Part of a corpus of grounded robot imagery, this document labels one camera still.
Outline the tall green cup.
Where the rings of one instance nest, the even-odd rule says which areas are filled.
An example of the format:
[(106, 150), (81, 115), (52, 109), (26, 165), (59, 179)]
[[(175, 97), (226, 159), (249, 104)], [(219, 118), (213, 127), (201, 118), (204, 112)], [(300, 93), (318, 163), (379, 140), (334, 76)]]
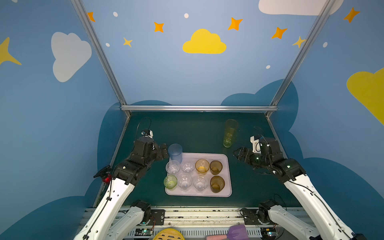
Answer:
[(224, 137), (223, 137), (223, 146), (225, 148), (230, 148), (234, 144), (236, 140), (236, 136), (237, 136), (236, 129), (226, 128), (224, 132)]

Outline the brown textured cup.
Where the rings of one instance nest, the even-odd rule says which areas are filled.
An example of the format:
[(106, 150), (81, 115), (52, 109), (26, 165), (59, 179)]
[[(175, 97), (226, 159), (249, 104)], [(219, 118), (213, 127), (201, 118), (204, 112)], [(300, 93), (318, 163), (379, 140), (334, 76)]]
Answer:
[(210, 180), (210, 187), (213, 193), (219, 193), (225, 187), (225, 180), (220, 176), (213, 176)]
[(218, 175), (223, 169), (223, 165), (220, 161), (214, 160), (210, 163), (210, 171), (213, 175)]

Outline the tall yellow cup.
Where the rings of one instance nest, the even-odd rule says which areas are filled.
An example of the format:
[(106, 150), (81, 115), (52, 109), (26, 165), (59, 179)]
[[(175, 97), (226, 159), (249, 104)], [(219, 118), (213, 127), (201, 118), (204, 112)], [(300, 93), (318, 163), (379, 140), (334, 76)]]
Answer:
[(234, 130), (236, 131), (239, 127), (239, 123), (234, 119), (228, 119), (225, 122), (225, 130)]

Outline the tall blue textured cup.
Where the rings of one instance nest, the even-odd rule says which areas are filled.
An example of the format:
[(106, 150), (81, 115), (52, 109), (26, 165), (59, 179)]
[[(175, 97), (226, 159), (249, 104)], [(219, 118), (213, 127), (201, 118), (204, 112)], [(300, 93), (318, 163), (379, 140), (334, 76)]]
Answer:
[(183, 147), (179, 144), (172, 144), (168, 147), (168, 153), (171, 161), (182, 163), (183, 161)]

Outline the clear faceted glass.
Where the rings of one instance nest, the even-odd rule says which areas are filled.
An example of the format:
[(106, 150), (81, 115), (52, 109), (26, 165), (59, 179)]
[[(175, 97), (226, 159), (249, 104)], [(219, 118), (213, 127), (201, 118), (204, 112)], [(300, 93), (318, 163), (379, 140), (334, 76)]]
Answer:
[(178, 186), (183, 190), (187, 191), (193, 184), (192, 175), (189, 173), (181, 173), (178, 175)]
[(176, 175), (181, 169), (181, 164), (178, 161), (169, 161), (166, 165), (168, 175)]
[(209, 185), (205, 176), (197, 175), (193, 180), (193, 185), (198, 192), (203, 192)]
[(195, 163), (192, 161), (183, 161), (181, 163), (181, 170), (184, 173), (192, 173), (195, 170)]

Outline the small green cup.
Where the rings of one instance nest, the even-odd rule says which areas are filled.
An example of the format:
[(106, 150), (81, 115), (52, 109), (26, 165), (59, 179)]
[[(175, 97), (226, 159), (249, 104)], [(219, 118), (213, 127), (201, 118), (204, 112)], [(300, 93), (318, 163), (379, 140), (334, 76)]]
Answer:
[(175, 175), (167, 175), (164, 178), (164, 186), (168, 190), (173, 190), (178, 185), (178, 179)]

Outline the yellow transparent cup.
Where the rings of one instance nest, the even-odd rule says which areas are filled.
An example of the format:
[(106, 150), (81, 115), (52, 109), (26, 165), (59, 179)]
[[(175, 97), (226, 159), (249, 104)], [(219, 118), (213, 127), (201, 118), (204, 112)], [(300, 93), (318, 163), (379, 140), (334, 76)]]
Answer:
[(199, 159), (195, 163), (195, 168), (198, 171), (198, 174), (206, 175), (210, 170), (210, 162), (206, 159)]

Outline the clear faceted glass back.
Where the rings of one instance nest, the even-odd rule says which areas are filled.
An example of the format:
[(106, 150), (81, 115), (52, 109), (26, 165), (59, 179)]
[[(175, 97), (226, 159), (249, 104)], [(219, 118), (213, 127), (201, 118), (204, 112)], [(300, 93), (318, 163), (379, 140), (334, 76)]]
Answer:
[(192, 173), (195, 170), (195, 163), (192, 161), (183, 161), (181, 163), (181, 170), (184, 173)]

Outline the pink plastic tray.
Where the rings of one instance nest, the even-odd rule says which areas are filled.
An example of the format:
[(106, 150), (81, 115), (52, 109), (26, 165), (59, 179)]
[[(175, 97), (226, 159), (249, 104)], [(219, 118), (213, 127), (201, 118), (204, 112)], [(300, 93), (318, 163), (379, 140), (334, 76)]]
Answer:
[[(199, 159), (205, 159), (209, 163), (212, 161), (219, 161), (223, 165), (223, 169), (218, 175), (213, 175), (211, 170), (208, 170), (206, 174), (202, 174), (204, 180), (207, 181), (208, 186), (199, 191), (194, 184), (188, 187), (186, 190), (183, 190), (178, 184), (172, 189), (165, 188), (165, 192), (170, 196), (188, 196), (188, 197), (214, 197), (214, 198), (227, 198), (232, 194), (232, 184), (231, 176), (229, 170), (229, 161), (228, 157), (224, 154), (207, 154), (207, 153), (183, 153), (183, 162), (195, 163)], [(221, 177), (224, 180), (224, 187), (218, 193), (214, 193), (211, 189), (211, 179), (213, 177)]]

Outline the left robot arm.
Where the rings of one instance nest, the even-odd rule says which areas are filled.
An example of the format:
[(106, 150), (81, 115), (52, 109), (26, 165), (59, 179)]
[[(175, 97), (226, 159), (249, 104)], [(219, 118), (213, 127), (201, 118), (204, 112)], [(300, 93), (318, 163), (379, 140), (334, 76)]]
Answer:
[(135, 201), (122, 219), (113, 224), (126, 198), (155, 161), (169, 157), (166, 144), (158, 145), (150, 137), (134, 142), (130, 155), (113, 170), (107, 192), (75, 240), (122, 240), (133, 227), (150, 219), (151, 205)]

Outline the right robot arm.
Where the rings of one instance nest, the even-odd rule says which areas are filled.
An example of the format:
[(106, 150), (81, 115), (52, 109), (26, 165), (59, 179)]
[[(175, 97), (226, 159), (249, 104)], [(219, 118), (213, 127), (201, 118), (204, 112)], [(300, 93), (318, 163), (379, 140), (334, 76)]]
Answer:
[(240, 147), (233, 155), (256, 169), (266, 169), (296, 197), (314, 226), (288, 213), (274, 200), (259, 204), (256, 212), (262, 225), (276, 224), (299, 240), (364, 240), (355, 233), (326, 203), (300, 163), (287, 159), (277, 140), (251, 137), (252, 148)]

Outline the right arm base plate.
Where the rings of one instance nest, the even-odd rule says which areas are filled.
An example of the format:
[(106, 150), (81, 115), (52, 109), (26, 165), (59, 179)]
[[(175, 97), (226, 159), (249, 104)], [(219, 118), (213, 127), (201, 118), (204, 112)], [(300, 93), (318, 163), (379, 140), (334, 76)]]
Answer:
[(262, 225), (259, 220), (258, 209), (240, 209), (240, 214), (244, 219), (245, 225)]

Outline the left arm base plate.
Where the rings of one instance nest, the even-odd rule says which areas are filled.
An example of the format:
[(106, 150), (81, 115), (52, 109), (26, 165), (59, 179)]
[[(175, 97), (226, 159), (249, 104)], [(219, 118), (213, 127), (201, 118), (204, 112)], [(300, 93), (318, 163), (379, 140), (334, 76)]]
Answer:
[(163, 226), (165, 221), (164, 209), (152, 209), (147, 226)]

